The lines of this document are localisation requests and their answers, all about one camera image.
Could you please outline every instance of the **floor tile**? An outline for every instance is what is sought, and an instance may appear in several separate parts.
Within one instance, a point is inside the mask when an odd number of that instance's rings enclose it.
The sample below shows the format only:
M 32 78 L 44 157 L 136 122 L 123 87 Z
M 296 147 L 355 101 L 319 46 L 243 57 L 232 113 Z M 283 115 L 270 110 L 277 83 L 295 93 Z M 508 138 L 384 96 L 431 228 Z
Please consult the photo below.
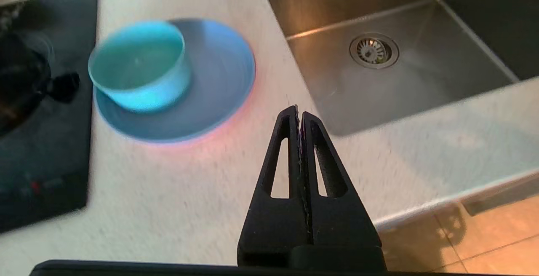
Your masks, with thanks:
M 470 273 L 539 275 L 539 236 L 464 260 Z
M 458 261 L 433 214 L 380 233 L 390 271 L 426 272 Z
M 464 265 L 462 263 L 454 263 L 447 266 L 444 266 L 443 268 L 437 268 L 436 270 L 433 270 L 435 273 L 467 273 L 466 268 L 464 268 Z
M 539 196 L 470 216 L 462 204 L 436 213 L 460 259 L 539 234 Z

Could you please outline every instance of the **blue plate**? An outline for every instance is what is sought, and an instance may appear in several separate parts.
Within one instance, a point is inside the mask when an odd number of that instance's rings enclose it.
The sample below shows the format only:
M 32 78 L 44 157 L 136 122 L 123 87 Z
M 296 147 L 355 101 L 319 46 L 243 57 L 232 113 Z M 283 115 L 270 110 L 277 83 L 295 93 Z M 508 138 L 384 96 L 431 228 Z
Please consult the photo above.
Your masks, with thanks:
M 121 134 L 152 143 L 186 141 L 217 128 L 245 102 L 254 84 L 254 56 L 239 33 L 206 19 L 170 21 L 185 38 L 192 65 L 189 90 L 157 113 L 127 111 L 94 87 L 96 106 Z

